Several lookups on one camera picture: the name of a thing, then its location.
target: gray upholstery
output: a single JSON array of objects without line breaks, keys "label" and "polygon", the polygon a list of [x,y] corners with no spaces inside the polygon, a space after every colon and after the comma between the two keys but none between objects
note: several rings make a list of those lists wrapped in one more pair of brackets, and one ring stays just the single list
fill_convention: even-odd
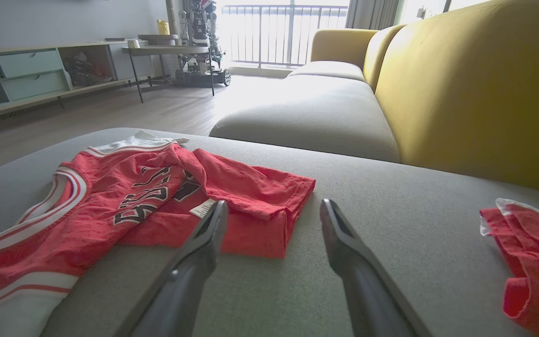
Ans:
[{"label": "gray upholstery", "polygon": [[363,71],[358,66],[336,60],[316,60],[309,62],[293,71],[290,76],[296,75],[320,75],[329,77],[341,77],[343,79],[365,82]]},{"label": "gray upholstery", "polygon": [[[88,145],[132,136],[111,129],[0,167],[0,232],[49,191],[51,174]],[[166,137],[184,135],[152,132]],[[321,198],[335,200],[434,337],[528,336],[502,313],[511,276],[479,210],[498,197],[539,208],[539,191],[391,162],[190,136],[188,149],[317,179],[284,260],[221,256],[208,280],[195,337],[352,335],[342,282],[328,266]],[[45,337],[111,336],[171,258],[165,247],[115,247],[53,312]]]},{"label": "gray upholstery", "polygon": [[398,147],[364,81],[297,75],[222,118],[212,137],[398,162]]}]

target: folded red cloth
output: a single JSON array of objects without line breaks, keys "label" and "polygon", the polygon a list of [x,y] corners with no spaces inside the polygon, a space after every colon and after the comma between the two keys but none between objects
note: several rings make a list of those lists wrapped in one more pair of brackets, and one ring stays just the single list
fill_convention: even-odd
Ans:
[{"label": "folded red cloth", "polygon": [[494,237],[515,275],[507,280],[503,311],[539,334],[539,209],[506,199],[496,206],[480,211],[481,232]]}]

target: curtain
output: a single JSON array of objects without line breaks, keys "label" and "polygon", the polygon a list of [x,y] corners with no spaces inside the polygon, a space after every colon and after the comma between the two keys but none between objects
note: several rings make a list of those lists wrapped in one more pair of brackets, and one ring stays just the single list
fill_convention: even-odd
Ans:
[{"label": "curtain", "polygon": [[350,0],[346,28],[383,29],[394,25],[399,0]]}]

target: yellow container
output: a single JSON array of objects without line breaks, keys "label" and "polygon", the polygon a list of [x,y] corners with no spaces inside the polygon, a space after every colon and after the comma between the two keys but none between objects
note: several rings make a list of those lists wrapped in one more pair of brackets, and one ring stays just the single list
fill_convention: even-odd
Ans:
[{"label": "yellow container", "polygon": [[169,23],[158,19],[158,31],[161,36],[169,36]]}]

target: red garment with white trim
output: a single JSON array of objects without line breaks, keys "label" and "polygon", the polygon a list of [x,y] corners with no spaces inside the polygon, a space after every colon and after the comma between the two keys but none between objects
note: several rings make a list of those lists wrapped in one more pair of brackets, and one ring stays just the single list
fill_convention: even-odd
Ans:
[{"label": "red garment with white trim", "polygon": [[503,311],[539,335],[539,209],[497,199],[498,208],[483,209],[482,231],[492,235],[515,275],[504,290]]},{"label": "red garment with white trim", "polygon": [[38,336],[116,242],[179,247],[199,223],[192,209],[210,198],[229,205],[223,252],[285,257],[315,180],[179,141],[139,132],[60,165],[45,201],[0,233],[0,336]]}]

